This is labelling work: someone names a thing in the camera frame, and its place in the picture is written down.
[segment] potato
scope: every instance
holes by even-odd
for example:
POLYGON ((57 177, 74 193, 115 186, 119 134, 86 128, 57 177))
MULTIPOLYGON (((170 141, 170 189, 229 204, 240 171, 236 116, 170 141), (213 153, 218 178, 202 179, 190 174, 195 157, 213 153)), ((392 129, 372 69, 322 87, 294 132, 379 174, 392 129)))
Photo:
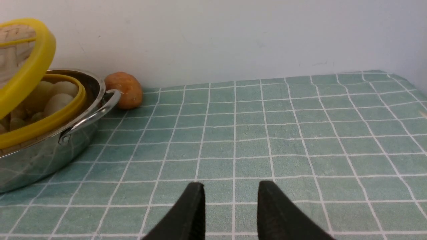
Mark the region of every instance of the potato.
POLYGON ((72 97, 75 97, 79 92, 79 87, 71 82, 57 82, 53 85, 50 90, 50 97, 53 97, 58 94, 68 94, 72 97))
POLYGON ((32 112, 43 111, 47 101, 49 101, 52 88, 52 83, 41 81, 23 101, 24 107, 32 112))
POLYGON ((26 122, 20 118, 12 118, 10 119, 10 131, 20 129, 26 126, 26 122))
POLYGON ((43 111, 43 117, 48 117, 63 109, 74 98, 68 94, 57 94, 49 99, 43 111))
POLYGON ((105 78, 105 86, 107 90, 117 89, 122 94, 117 104, 118 108, 132 109, 142 102, 141 84, 130 74, 124 72, 110 74, 105 78))

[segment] yellow lid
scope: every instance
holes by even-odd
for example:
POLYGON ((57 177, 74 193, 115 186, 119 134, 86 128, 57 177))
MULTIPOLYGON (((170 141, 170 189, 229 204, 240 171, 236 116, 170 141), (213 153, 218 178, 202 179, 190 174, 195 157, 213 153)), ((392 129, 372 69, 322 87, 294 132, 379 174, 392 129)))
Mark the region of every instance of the yellow lid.
POLYGON ((49 68, 56 40, 39 20, 0 24, 0 119, 18 106, 49 68))

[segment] metal handle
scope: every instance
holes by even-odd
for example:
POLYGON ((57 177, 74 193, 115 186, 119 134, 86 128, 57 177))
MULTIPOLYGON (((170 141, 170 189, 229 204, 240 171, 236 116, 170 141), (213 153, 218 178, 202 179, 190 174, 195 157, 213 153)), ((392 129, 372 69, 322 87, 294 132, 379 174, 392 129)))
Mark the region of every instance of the metal handle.
POLYGON ((61 133, 61 136, 59 137, 58 143, 61 145, 67 145, 71 134, 90 124, 93 124, 94 122, 105 116, 105 114, 107 114, 119 102, 120 97, 121 93, 116 89, 106 91, 104 96, 102 97, 105 101, 105 104, 102 105, 102 107, 100 107, 94 113, 92 113, 89 117, 80 120, 72 127, 64 130, 61 133))

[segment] white grid line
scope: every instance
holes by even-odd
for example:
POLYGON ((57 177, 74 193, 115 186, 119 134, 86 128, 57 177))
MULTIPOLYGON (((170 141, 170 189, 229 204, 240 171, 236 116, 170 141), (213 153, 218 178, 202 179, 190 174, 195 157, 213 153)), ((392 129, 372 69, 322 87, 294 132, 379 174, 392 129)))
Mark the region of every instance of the white grid line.
MULTIPOLYGON (((326 175, 314 175, 317 178, 325 178, 325 179, 333 179, 333 178, 355 178, 354 175, 339 175, 339 176, 326 176, 326 175)), ((420 177, 427 176, 427 173, 418 173, 418 174, 374 174, 374 175, 358 175, 358 178, 377 178, 377 177, 420 177)), ((277 177, 275 179, 295 179, 295 178, 303 178, 303 177, 313 177, 313 175, 293 175, 293 176, 282 176, 277 177)), ((272 179, 272 177, 235 177, 235 178, 207 178, 201 179, 200 181, 224 181, 224 180, 247 180, 247 179, 272 179)), ((135 180, 135 181, 122 181, 121 183, 147 183, 147 182, 156 182, 157 180, 135 180)), ((194 181, 194 179, 159 179, 160 182, 176 182, 176 181, 194 181)), ((111 183, 117 184, 119 181, 95 181, 95 180, 86 180, 86 181, 62 181, 62 182, 51 182, 51 183, 35 183, 34 185, 58 185, 58 184, 69 184, 69 183, 111 183)))
MULTIPOLYGON (((410 136, 427 136, 427 134, 400 134, 400 135, 377 135, 377 138, 387 138, 387 137, 410 137, 410 136)), ((312 139, 346 139, 346 138, 373 138, 372 136, 352 136, 352 137, 313 137, 313 138, 280 138, 280 137, 265 137, 265 138, 251 138, 251 139, 242 139, 236 140, 236 142, 248 142, 254 140, 269 140, 269 139, 281 139, 281 140, 312 140, 312 139)), ((224 142, 233 142, 233 140, 216 140, 216 141, 202 141, 202 143, 224 143, 224 142)), ((157 145, 157 144, 166 144, 168 142, 157 142, 157 143, 136 143, 136 144, 109 144, 108 146, 141 146, 141 145, 157 145)), ((171 142, 171 143, 200 143, 200 141, 193 142, 171 142)), ((97 144, 93 146, 103 146, 104 144, 97 144)))
MULTIPOLYGON (((398 120, 414 120, 414 119, 423 119, 424 117, 408 117, 408 118, 399 118, 398 120)), ((377 121, 396 121, 396 119, 380 119, 380 120, 365 120, 366 122, 377 122, 377 121)), ((331 121, 332 123, 354 123, 354 122, 363 122, 362 120, 342 120, 342 121, 331 121)), ((313 122, 301 122, 299 124, 308 124, 308 123, 329 123, 329 121, 313 121, 313 122)), ((293 125, 296 123, 276 123, 276 124, 267 124, 268 126, 284 126, 284 125, 293 125)), ((206 126, 206 128, 217 128, 217 127, 233 127, 234 125, 221 125, 221 126, 206 126)), ((236 126, 264 126, 264 124, 258 123, 258 124, 236 124, 236 126)), ((203 126, 195 126, 195 127, 177 127, 176 129, 195 129, 195 128, 202 128, 203 126)), ((152 128, 147 130, 172 130, 173 128, 152 128)), ((99 131, 114 131, 113 129, 100 129, 99 131)), ((118 129, 118 132, 120 131, 143 131, 143 129, 118 129)))
POLYGON ((270 136, 268 133, 268 127, 267 127, 267 117, 265 112, 265 106, 264 106, 264 93, 263 93, 263 86, 260 84, 260 91, 261 91, 261 104, 263 106, 263 115, 264 115, 264 125, 265 125, 265 131, 266 131, 266 138, 267 138, 267 147, 268 147, 268 153, 269 153, 269 159, 270 159, 270 169, 271 169, 271 175, 273 182, 276 182, 275 179, 275 173, 274 173, 274 165, 273 165, 273 157, 271 153, 271 145, 270 145, 270 136))
POLYGON ((196 173, 194 175, 194 181, 197 181, 197 177, 199 176, 199 167, 200 167, 200 158, 202 157, 202 147, 205 140, 205 131, 206 131, 206 123, 208 121, 208 112, 209 112, 209 102, 211 100, 211 84, 209 83, 209 90, 208 90, 208 105, 206 106, 206 113, 205 113, 205 121, 203 123, 203 130, 202 130, 202 138, 200 140, 200 147, 199 147, 199 155, 197 157, 197 165, 196 165, 196 173))
POLYGON ((386 105, 385 103, 384 103, 384 105, 386 106, 386 107, 394 107, 394 106, 401 106, 401 105, 406 105, 406 104, 411 104, 411 103, 416 103, 416 102, 420 102, 420 101, 411 101, 411 102, 403 102, 403 103, 395 103, 395 104, 389 104, 389 105, 386 105))
MULTIPOLYGON (((333 204, 333 203, 416 203, 416 202, 427 202, 427 199, 421 200, 334 200, 334 201, 317 201, 317 200, 294 200, 293 203, 315 203, 315 204, 333 204)), ((110 205, 110 208, 146 208, 146 207, 172 207, 175 203, 159 203, 159 204, 132 204, 132 205, 110 205)), ((256 202, 207 202, 206 205, 212 206, 221 206, 221 205, 257 205, 256 202)), ((66 208, 67 205, 61 204, 16 204, 5 207, 44 207, 44 208, 66 208)), ((71 205, 70 208, 107 208, 108 205, 71 205)))
MULTIPOLYGON (((402 153, 386 153, 387 155, 425 155, 424 152, 402 152, 402 153)), ((374 155, 385 155, 384 153, 355 153, 355 154, 348 154, 350 157, 357 157, 357 156, 374 156, 374 155)), ((305 157, 306 155, 301 154, 276 154, 272 155, 272 157, 291 157, 291 156, 299 156, 299 157, 305 157)), ((321 154, 321 155, 309 155, 310 157, 332 157, 332 156, 346 156, 345 154, 321 154)), ((252 156, 252 157, 238 157, 236 159, 254 159, 254 158, 268 158, 268 156, 252 156)), ((200 159, 233 159, 233 158, 200 158, 200 159)), ((167 159, 166 161, 191 161, 191 160, 197 160, 197 158, 189 158, 189 159, 167 159)), ((132 162, 162 162, 163 160, 141 160, 141 161, 132 161, 132 162)), ((126 163, 127 161, 116 161, 116 162, 98 162, 103 164, 112 164, 112 163, 126 163)), ((93 163, 92 161, 77 161, 72 162, 71 164, 79 164, 79 163, 93 163)))
MULTIPOLYGON (((333 231, 331 232, 334 235, 380 235, 382 232, 379 231, 333 231)), ((384 231, 386 235, 422 235, 427 234, 427 231, 384 231)), ((0 237, 4 237, 7 234, 0 233, 0 237)), ((206 232, 206 236, 257 236, 257 232, 206 232)), ((49 237, 49 234, 10 234, 11 237, 25 237, 25 238, 35 238, 35 237, 49 237)), ((91 237, 92 234, 54 234, 53 237, 91 237)), ((114 234, 99 234, 100 237, 139 237, 139 234, 129 234, 129 233, 114 233, 114 234)))
POLYGON ((373 70, 362 70, 362 71, 355 71, 355 72, 347 72, 347 73, 338 73, 338 75, 344 75, 344 74, 357 74, 357 73, 365 73, 365 74, 378 74, 378 75, 385 75, 387 74, 387 72, 372 72, 373 70))
MULTIPOLYGON (((282 85, 284 86, 285 84, 282 83, 272 83, 272 84, 262 84, 262 85, 250 85, 250 86, 245 86, 245 87, 256 87, 256 86, 266 86, 266 85, 282 85)), ((208 90, 209 88, 201 88, 198 90, 208 90)), ((406 90, 399 90, 399 91, 390 91, 390 92, 383 92, 383 93, 377 93, 379 95, 383 95, 383 94, 394 94, 394 93, 403 93, 406 92, 406 90)), ((356 96, 356 95, 377 95, 376 93, 355 93, 355 94, 350 94, 350 96, 356 96)), ((346 94, 333 94, 333 95, 321 95, 320 97, 345 97, 346 94)), ((293 97, 293 98, 281 98, 281 99, 268 99, 266 101, 276 101, 276 100, 289 100, 289 99, 308 99, 308 98, 316 98, 316 97, 293 97)), ((259 102, 260 100, 243 100, 243 101, 237 101, 237 102, 259 102)), ((233 103, 233 102, 212 102, 212 103, 233 103)), ((190 102, 190 103, 184 103, 184 105, 194 105, 194 104, 206 104, 206 102, 190 102)), ((159 104, 159 106, 162 105, 179 105, 179 103, 162 103, 159 104)), ((137 108, 142 108, 142 107, 152 107, 154 105, 143 105, 137 108)))
MULTIPOLYGON (((372 85, 372 83, 369 83, 370 84, 370 86, 374 89, 374 91, 375 92, 377 92, 377 90, 375 89, 375 87, 372 85)), ((403 127, 403 129, 405 130, 405 132, 411 137, 411 139, 412 139, 412 141, 414 141, 415 142, 415 144, 417 144, 417 146, 420 148, 420 150, 421 151, 423 151, 424 152, 424 154, 425 155, 427 155, 426 154, 426 152, 424 151, 424 149, 422 148, 422 146, 417 142, 417 140, 415 140, 415 138, 409 133, 409 131, 406 129, 406 127, 405 127, 405 125, 403 124, 403 122, 402 121, 400 121, 397 117, 396 117, 396 115, 394 114, 394 112, 387 106, 387 104, 383 101, 383 99, 382 99, 382 97, 381 96, 378 96, 379 98, 380 98, 380 100, 381 100, 381 102, 386 106, 386 108, 388 109, 388 111, 393 115, 393 117, 397 120, 397 121, 399 121, 399 123, 402 125, 402 127, 403 127)), ((381 146, 381 144, 380 144, 380 142, 378 141, 378 139, 374 136, 374 133, 371 131, 371 129, 370 129, 370 127, 369 127, 369 124, 368 123, 365 123, 366 124, 366 126, 368 127, 368 129, 369 129, 369 131, 371 132, 371 134, 372 134, 372 136, 374 137, 374 139, 375 139, 375 142, 378 144, 378 146, 380 147, 380 149, 381 149, 381 151, 383 152, 383 153, 386 153, 385 151, 384 151, 384 148, 381 146)), ((412 197, 412 199, 413 200, 415 200, 415 196, 414 196, 414 193, 412 192, 412 189, 411 189, 411 187, 409 186, 409 184, 400 176, 400 173, 399 173, 399 171, 397 170, 397 168, 396 168, 396 166, 395 166, 395 164, 393 163, 393 161, 391 161, 391 159, 390 159, 390 157, 386 154, 386 158, 387 158, 387 160, 389 161, 389 163, 391 164, 391 166, 393 167, 393 170, 396 172, 396 174, 398 175, 398 177, 400 178, 400 180, 403 182, 403 184, 405 184, 405 186, 407 187, 407 189, 408 189, 408 191, 409 191, 409 194, 411 195, 411 197, 412 197)), ((427 214, 425 213, 425 211, 423 210, 423 208, 420 206, 420 204, 419 203, 415 203, 416 205, 417 205, 417 207, 418 207, 418 209, 420 210, 420 212, 421 212, 421 214, 424 216, 424 218, 425 219, 427 219, 427 214)))
MULTIPOLYGON (((288 87, 288 93, 289 93, 289 96, 290 96, 291 92, 290 92, 289 84, 287 84, 287 87, 288 87)), ((293 106, 292 100, 290 100, 290 104, 291 104, 292 109, 295 109, 294 106, 293 106)), ((302 138, 301 127, 300 127, 300 125, 298 123, 298 118, 296 116, 296 112, 295 111, 293 112, 293 115, 294 115, 295 122, 296 122, 297 127, 298 127, 299 135, 302 138)), ((320 202, 321 202, 321 205, 322 205, 323 214, 325 214, 326 223, 328 225, 328 231, 332 232, 332 225, 331 225, 330 220, 329 220, 328 212, 326 211, 325 203, 323 202, 323 196, 322 196, 322 191, 320 190, 319 182, 317 181, 317 178, 315 177, 316 173, 314 172, 313 163, 311 162, 311 158, 310 158, 310 156, 308 154, 307 146, 305 145, 304 139, 302 138, 301 141, 302 141, 302 145, 304 147, 305 155, 306 155, 306 157, 308 159, 308 163, 310 164, 311 173, 312 173, 312 176, 313 176, 313 179, 314 179, 314 183, 316 184, 317 192, 319 194, 319 199, 320 199, 320 202)))
MULTIPOLYGON (((186 90, 184 90, 183 91, 183 93, 182 93, 182 104, 181 104, 181 107, 179 108, 179 113, 181 113, 181 110, 182 110, 182 106, 183 106, 183 104, 184 104, 184 100, 185 100, 185 91, 186 90)), ((164 157, 163 157, 163 161, 162 161, 162 164, 161 164, 161 166, 160 166, 160 170, 159 170, 159 173, 158 173, 158 175, 157 175, 157 179, 156 179, 156 181, 155 181, 155 184, 154 184, 154 187, 153 187, 153 190, 152 190, 152 192, 151 192, 151 195, 150 195, 150 200, 149 200, 149 202, 148 202, 148 207, 147 207, 147 210, 145 211, 145 214, 144 214, 144 218, 143 218, 143 220, 142 220, 142 224, 141 224, 141 229, 139 230, 139 234, 138 234, 138 237, 137 237, 137 240, 139 240, 141 237, 143 237, 143 231, 144 231, 144 228, 145 228, 145 225, 146 225, 146 222, 147 222, 147 218, 148 218, 148 214, 149 214, 149 212, 150 212, 150 208, 151 208, 151 204, 153 203, 153 198, 154 198, 154 193, 156 192, 156 189, 157 189, 157 186, 158 186, 158 183, 159 183, 159 180, 160 180, 160 176, 161 176, 161 172, 162 172, 162 170, 163 170, 163 167, 164 167, 164 165, 165 165, 165 163, 166 163, 166 158, 167 158, 167 154, 168 154, 168 152, 169 152, 169 147, 170 147, 170 143, 172 142, 172 138, 173 138, 173 135, 175 134, 175 128, 176 128, 176 125, 178 124, 178 119, 179 119, 179 116, 176 118, 176 121, 175 121, 175 125, 174 125, 174 129, 172 130, 172 134, 171 134, 171 136, 170 136, 170 139, 169 139, 169 143, 167 144, 167 147, 166 147, 166 151, 165 151, 165 154, 164 154, 164 157)))
POLYGON ((234 126, 233 126, 233 203, 231 205, 231 240, 235 240, 236 233, 236 111, 237 111, 237 91, 236 81, 234 81, 234 126))
MULTIPOLYGON (((126 115, 128 114, 129 111, 126 111, 126 113, 123 115, 122 119, 120 120, 119 125, 116 127, 116 129, 120 126, 120 124, 123 122, 123 120, 125 119, 126 115)), ((113 135, 115 133, 115 130, 111 133, 110 137, 108 138, 106 143, 109 143, 111 141, 111 139, 113 138, 113 135)), ((107 145, 105 145, 102 150, 100 151, 100 153, 98 154, 97 158, 95 159, 95 161, 93 162, 93 164, 91 165, 91 167, 89 168, 88 172, 86 173, 86 175, 83 177, 82 182, 79 184, 79 186, 77 187, 76 191, 74 191, 74 193, 72 194, 69 202, 68 202, 68 206, 66 207, 66 209, 64 210, 64 212, 62 213, 61 217, 58 220, 58 223, 56 224, 55 228, 53 229, 51 235, 49 236, 48 240, 52 239, 52 236, 55 235, 56 231, 58 230, 59 226, 61 225, 61 222, 65 216, 65 214, 67 214, 68 209, 70 209, 71 206, 71 202, 74 199, 74 196, 79 192, 80 188, 83 185, 83 181, 86 180, 86 178, 89 176, 89 174, 91 173, 92 169, 94 168, 94 166, 96 165, 96 163, 98 162, 99 158, 101 157, 102 153, 104 152, 105 148, 107 147, 107 145)))
MULTIPOLYGON (((353 105, 353 107, 354 107, 354 108, 356 108, 356 107, 355 107, 355 105, 354 105, 354 103, 353 103, 353 100, 351 100, 351 98, 350 98, 349 96, 348 96, 348 99, 350 100, 350 102, 351 102, 351 104, 353 105)), ((323 102, 322 102, 322 100, 320 100, 320 98, 319 98, 319 101, 320 101, 320 104, 322 105, 322 108, 323 108, 323 109, 324 109, 324 111, 325 111, 326 117, 327 117, 327 118, 328 118, 328 120, 330 121, 329 114, 326 112, 326 110, 325 110, 325 106, 323 105, 323 102)), ((365 187, 363 186, 362 182, 360 181, 359 177, 357 176, 356 170, 354 169, 354 166, 353 166, 353 164, 352 164, 352 162, 351 162, 351 160, 350 160, 349 156, 347 155, 347 151, 345 150, 344 145, 342 144, 342 141, 340 140, 340 138, 338 138, 338 133, 337 133, 337 131, 336 131, 336 129, 335 129, 335 125, 334 125, 333 123, 330 123, 330 124, 331 124, 331 126, 332 126, 332 129, 333 129, 333 132, 334 132, 335 136, 337 136, 337 139, 338 139, 339 145, 341 146, 342 152, 345 154, 345 157, 346 157, 347 162, 348 162, 348 164, 349 164, 349 166, 350 166, 350 168, 351 168, 351 171, 352 171, 352 173, 353 173, 354 177, 356 178, 356 181, 357 181, 358 185, 359 185, 359 186, 360 186, 360 188, 362 189, 363 196, 365 197, 365 200, 366 200, 366 202, 367 202, 367 204, 368 204, 368 206, 369 206, 369 210, 371 211, 372 216, 374 217, 375 222, 377 223, 378 229, 380 230, 380 232, 383 232, 383 231, 384 231, 384 230, 383 230, 383 226, 381 225, 381 222, 380 222, 380 220, 378 219, 378 216, 377 216, 377 214, 375 213, 374 208, 372 207, 372 204, 369 202, 369 198, 368 198, 368 194, 367 194, 367 192, 366 192, 366 189, 365 189, 365 187)), ((383 239, 384 239, 384 240, 387 240, 387 236, 385 235, 385 233, 382 233, 382 236, 383 236, 383 239)))
MULTIPOLYGON (((393 80, 383 80, 383 81, 375 81, 375 82, 393 82, 393 80)), ((364 82, 356 82, 356 83, 349 83, 349 84, 345 84, 345 86, 348 85, 359 85, 359 84, 363 84, 364 82)), ((287 83, 289 85, 306 85, 304 83, 287 83)), ((262 85, 284 85, 283 83, 262 83, 262 85)), ((312 85, 321 85, 321 86, 327 86, 327 85, 339 85, 339 84, 313 84, 312 85)), ((259 84, 249 84, 249 85, 241 85, 241 86, 236 86, 237 88, 246 88, 246 87, 255 87, 255 86, 259 86, 259 84)), ((233 86, 226 86, 226 87, 213 87, 211 89, 224 89, 224 88, 233 88, 233 86)), ((194 90, 206 90, 208 88, 187 88, 185 89, 186 91, 194 91, 194 90)), ((165 93, 165 92, 180 92, 180 91, 184 91, 183 89, 174 89, 174 90, 162 90, 162 91, 154 91, 154 92, 144 92, 144 94, 157 94, 157 93, 165 93)))

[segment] white wall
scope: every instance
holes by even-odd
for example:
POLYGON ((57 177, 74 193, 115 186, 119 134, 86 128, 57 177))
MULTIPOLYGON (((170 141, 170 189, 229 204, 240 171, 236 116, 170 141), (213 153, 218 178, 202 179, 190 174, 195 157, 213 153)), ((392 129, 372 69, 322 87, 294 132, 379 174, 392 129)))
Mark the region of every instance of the white wall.
POLYGON ((57 38, 53 67, 144 86, 383 69, 427 92, 427 0, 1 0, 57 38))

